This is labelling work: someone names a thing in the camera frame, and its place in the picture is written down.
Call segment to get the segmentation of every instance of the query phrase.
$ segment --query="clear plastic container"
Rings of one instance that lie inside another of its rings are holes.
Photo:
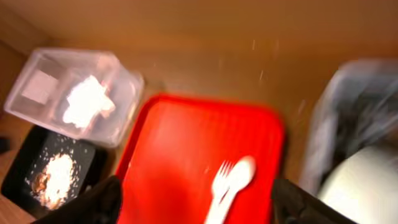
[[[100,93],[87,85],[75,91],[87,80]],[[115,147],[131,121],[143,86],[142,77],[129,73],[112,53],[37,49],[16,80],[4,109],[71,138]],[[74,100],[80,100],[77,104],[71,101],[74,91]],[[85,114],[80,118],[83,125],[78,125],[79,118],[74,117],[75,122],[65,119],[67,114]]]
[[[388,98],[397,101],[396,92],[398,60],[362,59],[346,63],[339,68],[314,108],[299,186],[316,195],[323,176],[333,168],[333,155],[336,150],[342,150],[336,146],[341,116],[339,106],[353,105],[361,95],[371,95],[380,99],[381,103]],[[390,119],[375,116],[375,120],[372,121],[375,126],[368,127],[368,131],[388,131],[391,128],[387,130],[386,125],[391,122],[396,128],[396,115],[397,113],[393,113]]]

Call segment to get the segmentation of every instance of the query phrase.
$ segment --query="black tray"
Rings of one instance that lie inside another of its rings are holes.
[[[31,185],[49,159],[58,153],[69,154],[76,161],[73,171],[76,179],[70,186],[64,204],[84,192],[87,185],[95,185],[99,181],[106,161],[105,150],[34,126],[2,183],[1,193],[36,218],[48,214],[50,210],[34,198]]]

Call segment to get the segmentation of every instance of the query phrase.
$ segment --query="red plastic tray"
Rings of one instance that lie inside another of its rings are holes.
[[[283,129],[270,110],[160,95],[143,107],[116,175],[119,223],[203,223],[223,161],[256,159],[253,181],[237,194],[225,223],[269,223]]]

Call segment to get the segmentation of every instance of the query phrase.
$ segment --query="white label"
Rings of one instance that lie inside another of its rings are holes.
[[[56,78],[36,70],[24,91],[22,91],[22,96],[38,103],[46,104],[50,94],[57,87],[57,83],[58,80]]]

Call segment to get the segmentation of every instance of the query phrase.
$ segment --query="spoon handle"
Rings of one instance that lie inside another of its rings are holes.
[[[231,189],[227,191],[224,199],[221,201],[218,209],[217,215],[217,223],[222,224],[225,221],[225,218],[228,214],[229,208],[231,207],[237,192],[232,191]]]

